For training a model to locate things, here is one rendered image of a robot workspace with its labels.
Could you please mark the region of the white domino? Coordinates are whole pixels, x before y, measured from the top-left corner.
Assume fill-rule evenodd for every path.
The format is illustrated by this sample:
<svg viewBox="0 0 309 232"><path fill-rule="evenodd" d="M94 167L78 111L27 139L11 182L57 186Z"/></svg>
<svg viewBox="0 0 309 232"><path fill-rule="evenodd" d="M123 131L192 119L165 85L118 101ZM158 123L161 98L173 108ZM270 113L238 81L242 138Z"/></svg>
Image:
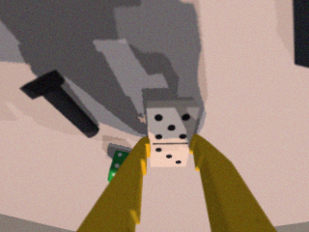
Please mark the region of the white domino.
<svg viewBox="0 0 309 232"><path fill-rule="evenodd" d="M186 166L197 101L147 101L151 167Z"/></svg>

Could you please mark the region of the green die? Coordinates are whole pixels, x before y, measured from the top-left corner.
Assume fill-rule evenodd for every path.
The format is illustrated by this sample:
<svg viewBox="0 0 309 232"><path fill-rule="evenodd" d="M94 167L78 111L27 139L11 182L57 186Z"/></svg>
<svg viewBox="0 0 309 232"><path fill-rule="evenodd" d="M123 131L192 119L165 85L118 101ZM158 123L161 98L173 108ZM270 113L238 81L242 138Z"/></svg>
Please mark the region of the green die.
<svg viewBox="0 0 309 232"><path fill-rule="evenodd" d="M108 179L107 181L109 182L115 173L118 171L124 160L126 159L128 152L123 152L123 151L115 151L115 155L113 157L112 163L110 165L109 169L109 174L108 174Z"/></svg>

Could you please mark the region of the black bolt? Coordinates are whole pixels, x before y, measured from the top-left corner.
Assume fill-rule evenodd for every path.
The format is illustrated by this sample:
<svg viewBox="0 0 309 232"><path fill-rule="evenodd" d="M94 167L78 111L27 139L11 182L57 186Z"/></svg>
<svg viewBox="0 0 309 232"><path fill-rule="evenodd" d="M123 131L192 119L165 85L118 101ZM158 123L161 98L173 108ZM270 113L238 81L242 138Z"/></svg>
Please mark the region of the black bolt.
<svg viewBox="0 0 309 232"><path fill-rule="evenodd" d="M30 99L43 96L88 138L99 132L99 127L61 87L65 79L56 71L48 72L20 87Z"/></svg>

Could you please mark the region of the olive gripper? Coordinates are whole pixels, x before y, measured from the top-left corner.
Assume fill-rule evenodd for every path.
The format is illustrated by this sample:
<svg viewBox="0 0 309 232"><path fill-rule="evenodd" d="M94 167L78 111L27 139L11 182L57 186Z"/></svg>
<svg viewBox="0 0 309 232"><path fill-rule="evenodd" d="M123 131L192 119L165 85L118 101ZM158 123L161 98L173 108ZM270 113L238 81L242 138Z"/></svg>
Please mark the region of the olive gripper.
<svg viewBox="0 0 309 232"><path fill-rule="evenodd" d="M189 144L200 171L211 232L277 232L233 163L208 140L193 133ZM140 224L143 175L151 142L132 148L76 232L135 232Z"/></svg>

